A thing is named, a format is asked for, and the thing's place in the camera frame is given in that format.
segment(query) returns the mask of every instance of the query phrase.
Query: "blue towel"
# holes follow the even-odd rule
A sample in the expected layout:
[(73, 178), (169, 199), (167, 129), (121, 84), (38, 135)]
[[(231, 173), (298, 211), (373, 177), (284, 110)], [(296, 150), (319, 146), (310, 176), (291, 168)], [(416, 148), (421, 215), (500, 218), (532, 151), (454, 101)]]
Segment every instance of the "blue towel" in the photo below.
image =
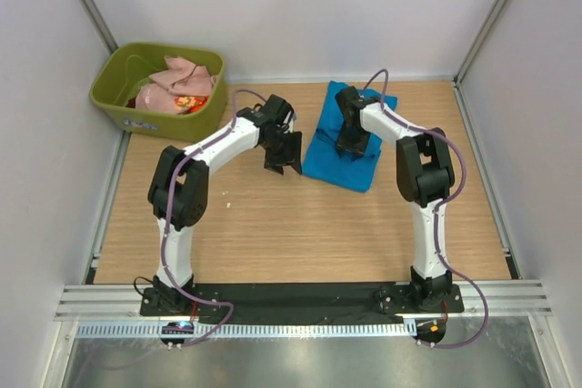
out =
[[(365, 193), (370, 189), (374, 179), (382, 140), (373, 134), (370, 135), (366, 153), (356, 160), (353, 160), (351, 154), (339, 156), (336, 152), (336, 140), (344, 122), (344, 117), (337, 106), (336, 94), (347, 87), (347, 84), (341, 82), (329, 83), (319, 123), (303, 162), (303, 174)], [(380, 93), (368, 89), (365, 90), (364, 96), (379, 97)], [(396, 109), (397, 99), (394, 96), (387, 95), (385, 102), (390, 108)]]

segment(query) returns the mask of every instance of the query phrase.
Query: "pink garment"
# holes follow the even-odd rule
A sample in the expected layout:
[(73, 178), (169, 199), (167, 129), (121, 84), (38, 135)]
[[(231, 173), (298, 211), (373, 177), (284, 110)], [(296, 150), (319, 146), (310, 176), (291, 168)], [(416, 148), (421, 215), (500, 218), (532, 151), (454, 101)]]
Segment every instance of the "pink garment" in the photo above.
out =
[(216, 78), (203, 65), (180, 56), (166, 56), (168, 70), (150, 75), (153, 84), (142, 86), (135, 99), (135, 109), (158, 113), (182, 114), (188, 107), (176, 104), (178, 96), (209, 96)]

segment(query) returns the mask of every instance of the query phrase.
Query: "green bin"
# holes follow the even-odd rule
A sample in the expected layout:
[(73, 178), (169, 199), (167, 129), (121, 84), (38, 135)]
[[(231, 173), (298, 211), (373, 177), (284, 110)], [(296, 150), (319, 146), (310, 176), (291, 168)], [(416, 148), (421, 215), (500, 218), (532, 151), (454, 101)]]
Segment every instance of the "green bin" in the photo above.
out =
[[(205, 65), (216, 75), (212, 94), (205, 105), (192, 114), (164, 114), (127, 108), (142, 85), (151, 83), (152, 73), (166, 70), (165, 56), (182, 56)], [(225, 62), (216, 53), (188, 47), (133, 43), (117, 49), (91, 87), (91, 100), (102, 108), (122, 129), (153, 136), (163, 136), (192, 143), (216, 131), (225, 111), (228, 91)]]

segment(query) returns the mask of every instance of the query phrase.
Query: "wood surface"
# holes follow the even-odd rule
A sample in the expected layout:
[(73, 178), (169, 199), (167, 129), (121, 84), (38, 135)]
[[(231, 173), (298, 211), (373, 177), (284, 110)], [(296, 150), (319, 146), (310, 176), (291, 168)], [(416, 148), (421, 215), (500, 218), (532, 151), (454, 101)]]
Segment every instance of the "wood surface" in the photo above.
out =
[[(303, 154), (311, 141), (326, 84), (248, 86), (277, 94), (296, 109)], [(447, 208), (447, 254), (457, 270), (474, 279), (509, 274), (467, 132), (449, 82), (393, 83), (397, 111), (425, 127), (439, 126), (463, 151), (465, 191)], [(256, 99), (240, 95), (238, 108)], [(221, 126), (231, 119), (227, 107)], [(130, 284), (152, 277), (159, 236), (147, 190), (162, 149), (186, 144), (133, 134), (108, 229), (97, 284)], [(409, 278), (414, 235), (408, 204), (396, 188), (396, 155), (385, 146), (366, 194), (263, 169), (260, 147), (239, 155), (210, 181), (208, 208), (196, 226), (192, 261), (201, 283), (353, 282)], [(460, 167), (454, 166), (457, 180)]]

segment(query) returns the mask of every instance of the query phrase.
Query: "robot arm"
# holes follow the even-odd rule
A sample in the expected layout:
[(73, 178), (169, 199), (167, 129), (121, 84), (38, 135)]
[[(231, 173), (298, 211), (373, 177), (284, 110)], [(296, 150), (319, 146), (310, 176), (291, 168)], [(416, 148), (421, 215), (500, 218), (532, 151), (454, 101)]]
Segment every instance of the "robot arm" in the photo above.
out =
[[(266, 150), (266, 169), (283, 174), (283, 166), (290, 165), (301, 173), (301, 133), (293, 132), (294, 117), (288, 102), (271, 95), (265, 105), (240, 110), (231, 124), (201, 143), (183, 150), (169, 146), (162, 152), (148, 194), (157, 217), (160, 239), (166, 228), (166, 205), (172, 173), (180, 161), (198, 151), (183, 167), (184, 182), (176, 183), (172, 223), (166, 239), (166, 264), (180, 287), (190, 287), (194, 281), (190, 263), (194, 227), (206, 210), (208, 182), (212, 174), (231, 159), (258, 145)], [(161, 261), (154, 287), (166, 300), (179, 297), (173, 293), (173, 285)]]
[[(370, 134), (396, 149), (396, 182), (410, 202), (415, 231), (415, 259), (411, 267), (411, 287), (419, 305), (433, 306), (450, 293), (452, 274), (441, 263), (435, 250), (435, 206), (449, 196), (455, 182), (447, 145), (427, 129), (411, 124), (391, 112), (386, 116), (376, 98), (365, 98), (351, 86), (336, 95), (344, 124), (336, 141), (337, 151), (355, 157), (364, 154)], [(422, 163), (420, 155), (430, 157)], [(438, 242), (447, 259), (445, 245), (445, 206), (438, 210)]]

